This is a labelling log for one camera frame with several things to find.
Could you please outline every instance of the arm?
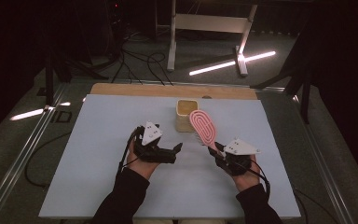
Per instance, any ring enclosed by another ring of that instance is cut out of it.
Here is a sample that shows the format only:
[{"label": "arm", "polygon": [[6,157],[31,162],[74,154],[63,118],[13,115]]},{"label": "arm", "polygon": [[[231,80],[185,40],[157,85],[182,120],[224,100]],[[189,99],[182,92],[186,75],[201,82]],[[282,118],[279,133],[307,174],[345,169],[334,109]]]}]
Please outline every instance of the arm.
[{"label": "arm", "polygon": [[144,202],[148,179],[159,163],[138,160],[133,153],[133,141],[127,163],[129,165],[117,178],[113,191],[101,203],[92,223],[132,224],[133,215]]},{"label": "arm", "polygon": [[[251,169],[258,174],[260,169],[252,162]],[[282,223],[278,214],[269,206],[267,194],[257,175],[246,172],[244,175],[232,176],[235,186],[240,192],[237,200],[245,213],[246,224],[276,224]]]}]

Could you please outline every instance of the small container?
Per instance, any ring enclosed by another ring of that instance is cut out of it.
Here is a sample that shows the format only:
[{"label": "small container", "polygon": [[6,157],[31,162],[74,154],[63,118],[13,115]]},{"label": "small container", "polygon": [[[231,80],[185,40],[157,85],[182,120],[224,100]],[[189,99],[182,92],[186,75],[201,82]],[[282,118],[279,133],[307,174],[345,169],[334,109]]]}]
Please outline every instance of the small container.
[{"label": "small container", "polygon": [[195,100],[178,100],[176,104],[176,123],[175,129],[179,133],[193,133],[194,128],[188,116],[194,110],[199,109],[199,104]]}]

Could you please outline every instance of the sleeve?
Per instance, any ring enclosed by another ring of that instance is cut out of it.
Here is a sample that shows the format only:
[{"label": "sleeve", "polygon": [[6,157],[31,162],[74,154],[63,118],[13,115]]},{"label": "sleeve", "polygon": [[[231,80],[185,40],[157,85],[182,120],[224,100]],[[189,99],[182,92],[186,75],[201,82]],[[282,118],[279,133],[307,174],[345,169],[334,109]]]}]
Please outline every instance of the sleeve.
[{"label": "sleeve", "polygon": [[278,214],[269,206],[261,184],[240,192],[237,200],[245,213],[246,224],[282,224]]},{"label": "sleeve", "polygon": [[103,200],[92,223],[132,224],[132,217],[144,202],[149,181],[124,168],[113,191]]}]

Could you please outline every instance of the dark background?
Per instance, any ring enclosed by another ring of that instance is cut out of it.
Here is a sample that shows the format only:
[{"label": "dark background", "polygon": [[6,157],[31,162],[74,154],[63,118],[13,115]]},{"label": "dark background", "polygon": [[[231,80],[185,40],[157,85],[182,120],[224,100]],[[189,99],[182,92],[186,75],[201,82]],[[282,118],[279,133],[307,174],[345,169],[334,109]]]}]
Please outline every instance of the dark background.
[{"label": "dark background", "polygon": [[[149,1],[148,7],[142,7],[145,1],[130,2],[131,7],[113,8],[117,17],[112,19],[103,0],[0,1],[0,121],[33,86],[51,48],[89,62],[91,55],[109,54],[117,47],[120,24],[130,22],[146,28],[150,35],[156,31],[150,25],[153,16],[160,24],[170,24],[170,1]],[[257,10],[253,30],[293,36],[301,31],[282,70],[298,66],[304,55],[310,56],[303,71],[311,71],[312,85],[319,88],[358,162],[358,1],[325,2],[317,1],[312,7],[263,6]],[[184,1],[178,11],[189,4],[191,1]],[[216,11],[216,7],[206,7],[202,13],[240,16],[247,8],[222,6]],[[139,18],[126,18],[133,14]],[[112,23],[120,18],[126,21]],[[147,21],[147,25],[136,19]]]}]

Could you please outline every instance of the white stand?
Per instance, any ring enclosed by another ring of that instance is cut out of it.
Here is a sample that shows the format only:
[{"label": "white stand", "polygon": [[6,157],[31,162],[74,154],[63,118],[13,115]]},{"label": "white stand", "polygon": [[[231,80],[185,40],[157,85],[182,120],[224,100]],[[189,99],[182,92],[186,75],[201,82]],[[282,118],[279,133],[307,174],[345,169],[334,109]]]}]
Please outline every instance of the white stand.
[{"label": "white stand", "polygon": [[252,5],[248,18],[176,14],[176,0],[172,0],[171,45],[170,53],[168,55],[167,70],[173,71],[175,66],[176,29],[216,31],[242,34],[241,44],[236,47],[237,65],[240,68],[241,76],[247,76],[248,71],[246,69],[246,63],[242,53],[249,32],[251,31],[256,9],[257,5]]}]

